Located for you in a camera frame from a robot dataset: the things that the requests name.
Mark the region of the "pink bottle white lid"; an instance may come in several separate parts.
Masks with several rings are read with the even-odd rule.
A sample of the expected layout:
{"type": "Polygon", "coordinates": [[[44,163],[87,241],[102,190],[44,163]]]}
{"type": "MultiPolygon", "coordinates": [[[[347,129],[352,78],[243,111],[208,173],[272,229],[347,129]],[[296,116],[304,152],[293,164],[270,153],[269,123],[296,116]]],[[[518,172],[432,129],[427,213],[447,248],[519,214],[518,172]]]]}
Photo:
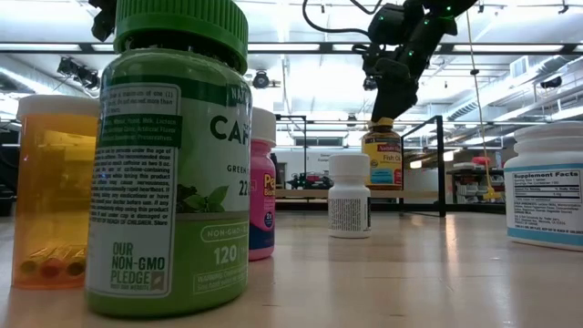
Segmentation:
{"type": "Polygon", "coordinates": [[[268,258],[274,250],[276,166],[271,151],[275,140],[275,115],[269,110],[254,108],[251,122],[250,261],[268,258]]]}

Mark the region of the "brown fish oil bottle yellow lid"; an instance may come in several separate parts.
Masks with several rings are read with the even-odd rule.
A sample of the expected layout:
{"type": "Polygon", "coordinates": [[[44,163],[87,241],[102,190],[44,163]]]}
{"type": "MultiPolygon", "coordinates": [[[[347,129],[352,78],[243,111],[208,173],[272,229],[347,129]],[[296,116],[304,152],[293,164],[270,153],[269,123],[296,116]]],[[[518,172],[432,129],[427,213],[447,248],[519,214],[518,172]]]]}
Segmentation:
{"type": "Polygon", "coordinates": [[[371,121],[362,137],[362,152],[370,163],[366,185],[371,190],[403,189],[402,141],[393,124],[391,118],[371,121]]]}

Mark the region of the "black metal table frame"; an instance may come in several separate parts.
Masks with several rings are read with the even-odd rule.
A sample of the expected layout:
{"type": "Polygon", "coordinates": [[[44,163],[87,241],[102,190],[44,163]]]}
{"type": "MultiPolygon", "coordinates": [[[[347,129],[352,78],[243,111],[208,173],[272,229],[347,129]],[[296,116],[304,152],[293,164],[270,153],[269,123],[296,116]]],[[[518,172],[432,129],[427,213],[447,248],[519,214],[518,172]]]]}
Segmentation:
{"type": "MultiPolygon", "coordinates": [[[[279,202],[276,204],[278,211],[308,211],[308,210],[328,210],[328,205],[324,203],[301,203],[301,202],[279,202]]],[[[438,212],[437,204],[397,204],[397,203],[373,203],[373,211],[402,211],[402,212],[438,212]]],[[[446,204],[446,212],[476,212],[476,213],[506,213],[505,204],[446,204]]]]}

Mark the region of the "black overhead light bar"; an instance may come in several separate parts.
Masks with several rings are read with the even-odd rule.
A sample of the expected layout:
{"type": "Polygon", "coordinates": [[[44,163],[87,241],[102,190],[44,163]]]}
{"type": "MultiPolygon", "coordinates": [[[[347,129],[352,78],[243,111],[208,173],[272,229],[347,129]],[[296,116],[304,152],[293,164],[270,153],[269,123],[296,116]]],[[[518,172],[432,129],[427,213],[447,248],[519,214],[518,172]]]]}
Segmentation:
{"type": "MultiPolygon", "coordinates": [[[[350,54],[353,43],[251,43],[248,52],[253,55],[340,55],[350,54]]],[[[110,43],[31,43],[0,42],[0,54],[81,54],[113,55],[110,43]]],[[[442,43],[436,50],[441,56],[583,56],[583,44],[535,43],[442,43]]]]}

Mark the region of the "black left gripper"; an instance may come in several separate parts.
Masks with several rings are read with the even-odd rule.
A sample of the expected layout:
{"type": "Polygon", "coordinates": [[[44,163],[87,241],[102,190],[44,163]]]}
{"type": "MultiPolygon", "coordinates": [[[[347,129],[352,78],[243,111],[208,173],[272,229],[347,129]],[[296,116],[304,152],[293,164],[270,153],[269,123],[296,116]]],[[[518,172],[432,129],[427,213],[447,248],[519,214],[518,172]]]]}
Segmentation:
{"type": "Polygon", "coordinates": [[[97,40],[105,42],[115,30],[116,11],[113,8],[117,0],[88,0],[88,2],[93,7],[102,9],[94,18],[91,32],[97,40]]]}

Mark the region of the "orange pill vial white cap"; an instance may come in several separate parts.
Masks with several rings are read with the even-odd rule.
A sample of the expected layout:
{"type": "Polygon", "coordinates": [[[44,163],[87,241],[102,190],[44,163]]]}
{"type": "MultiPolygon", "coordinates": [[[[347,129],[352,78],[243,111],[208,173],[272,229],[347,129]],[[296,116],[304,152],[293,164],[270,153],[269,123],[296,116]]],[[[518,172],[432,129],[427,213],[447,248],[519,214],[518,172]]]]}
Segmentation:
{"type": "Polygon", "coordinates": [[[67,289],[84,284],[99,104],[33,95],[21,123],[12,284],[67,289]]]}

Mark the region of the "small white pill bottle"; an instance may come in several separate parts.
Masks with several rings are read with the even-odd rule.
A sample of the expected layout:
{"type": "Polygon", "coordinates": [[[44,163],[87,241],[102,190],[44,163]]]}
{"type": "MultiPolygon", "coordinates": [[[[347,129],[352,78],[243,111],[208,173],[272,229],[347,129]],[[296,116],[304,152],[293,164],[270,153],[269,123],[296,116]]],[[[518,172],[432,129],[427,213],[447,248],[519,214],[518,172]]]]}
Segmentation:
{"type": "Polygon", "coordinates": [[[365,183],[370,173],[369,157],[341,153],[329,160],[333,185],[328,190],[328,232],[334,238],[365,239],[371,235],[371,191],[365,183]]]}

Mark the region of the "black ceiling spotlight cluster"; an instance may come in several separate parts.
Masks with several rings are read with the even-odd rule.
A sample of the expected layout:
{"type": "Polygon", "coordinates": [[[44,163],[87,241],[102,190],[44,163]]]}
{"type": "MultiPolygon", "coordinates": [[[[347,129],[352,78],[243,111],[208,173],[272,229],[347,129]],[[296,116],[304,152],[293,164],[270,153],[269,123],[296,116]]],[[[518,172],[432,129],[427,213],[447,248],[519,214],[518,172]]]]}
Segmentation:
{"type": "Polygon", "coordinates": [[[56,72],[64,77],[71,77],[85,89],[94,90],[100,87],[98,72],[79,64],[72,57],[61,57],[56,72]]]}

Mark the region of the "storage rack with red bins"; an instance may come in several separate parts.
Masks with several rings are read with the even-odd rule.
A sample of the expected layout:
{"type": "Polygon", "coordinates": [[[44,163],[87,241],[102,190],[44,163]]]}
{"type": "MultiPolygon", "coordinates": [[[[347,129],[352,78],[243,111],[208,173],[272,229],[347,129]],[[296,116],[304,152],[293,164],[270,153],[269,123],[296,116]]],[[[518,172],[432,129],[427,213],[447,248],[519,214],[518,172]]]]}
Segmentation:
{"type": "Polygon", "coordinates": [[[503,204],[504,171],[486,157],[458,162],[446,172],[446,201],[450,204],[503,204]]]}

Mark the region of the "green caffeine bottle green lid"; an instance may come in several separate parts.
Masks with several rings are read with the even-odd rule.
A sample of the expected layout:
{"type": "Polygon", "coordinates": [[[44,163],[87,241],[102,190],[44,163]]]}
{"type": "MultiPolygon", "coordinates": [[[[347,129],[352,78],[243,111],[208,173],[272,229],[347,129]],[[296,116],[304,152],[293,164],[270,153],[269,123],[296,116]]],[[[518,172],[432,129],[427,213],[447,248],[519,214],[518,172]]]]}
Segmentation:
{"type": "Polygon", "coordinates": [[[234,0],[117,0],[113,9],[87,307],[168,317],[220,306],[248,282],[247,18],[234,0]]]}

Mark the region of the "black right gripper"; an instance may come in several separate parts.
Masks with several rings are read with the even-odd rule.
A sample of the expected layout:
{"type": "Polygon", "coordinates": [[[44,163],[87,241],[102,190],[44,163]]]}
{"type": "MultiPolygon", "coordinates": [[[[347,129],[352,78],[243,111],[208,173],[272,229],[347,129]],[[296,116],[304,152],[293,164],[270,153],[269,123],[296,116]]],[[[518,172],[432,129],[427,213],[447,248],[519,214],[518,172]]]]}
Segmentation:
{"type": "Polygon", "coordinates": [[[407,65],[382,57],[373,68],[377,95],[372,122],[378,122],[381,118],[397,118],[416,104],[418,84],[407,65]]]}

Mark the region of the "wooden shelf black metal frame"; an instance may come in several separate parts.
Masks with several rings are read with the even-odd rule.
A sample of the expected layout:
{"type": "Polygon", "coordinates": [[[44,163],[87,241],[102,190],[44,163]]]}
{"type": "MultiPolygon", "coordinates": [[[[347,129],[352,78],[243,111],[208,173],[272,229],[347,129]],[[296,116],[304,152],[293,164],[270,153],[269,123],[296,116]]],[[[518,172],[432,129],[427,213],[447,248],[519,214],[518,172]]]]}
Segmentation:
{"type": "MultiPolygon", "coordinates": [[[[444,119],[441,115],[436,115],[423,121],[410,132],[405,133],[401,136],[401,141],[404,141],[406,137],[409,137],[414,132],[418,131],[422,127],[434,124],[437,132],[437,182],[438,191],[406,191],[404,188],[401,190],[373,190],[371,196],[377,199],[398,199],[396,204],[392,205],[392,210],[397,210],[405,212],[408,210],[416,211],[422,210],[423,206],[426,206],[429,211],[437,211],[437,217],[444,218],[447,213],[446,208],[446,196],[445,196],[445,142],[444,142],[444,119]],[[407,204],[406,199],[429,199],[435,198],[433,204],[407,204]]],[[[327,190],[285,190],[277,189],[275,191],[276,197],[278,199],[327,199],[327,190]]]]}

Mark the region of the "cluttered background workbench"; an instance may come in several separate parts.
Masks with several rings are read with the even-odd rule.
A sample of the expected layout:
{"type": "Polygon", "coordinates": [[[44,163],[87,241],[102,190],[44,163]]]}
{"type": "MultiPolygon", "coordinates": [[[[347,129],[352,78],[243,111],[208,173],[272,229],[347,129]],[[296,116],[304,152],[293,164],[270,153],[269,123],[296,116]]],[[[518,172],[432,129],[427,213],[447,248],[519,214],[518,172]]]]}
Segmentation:
{"type": "Polygon", "coordinates": [[[328,176],[314,172],[293,173],[286,183],[292,190],[328,190],[333,186],[333,181],[328,176]]]}

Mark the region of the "large white bottle blue label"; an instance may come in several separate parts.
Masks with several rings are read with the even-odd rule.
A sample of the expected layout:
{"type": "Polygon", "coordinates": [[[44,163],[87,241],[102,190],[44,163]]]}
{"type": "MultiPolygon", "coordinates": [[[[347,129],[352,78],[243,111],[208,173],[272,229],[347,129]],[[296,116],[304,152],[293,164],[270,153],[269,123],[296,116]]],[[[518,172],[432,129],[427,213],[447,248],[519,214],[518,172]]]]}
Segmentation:
{"type": "Polygon", "coordinates": [[[521,128],[515,140],[504,166],[507,236],[583,251],[583,122],[521,128]]]}

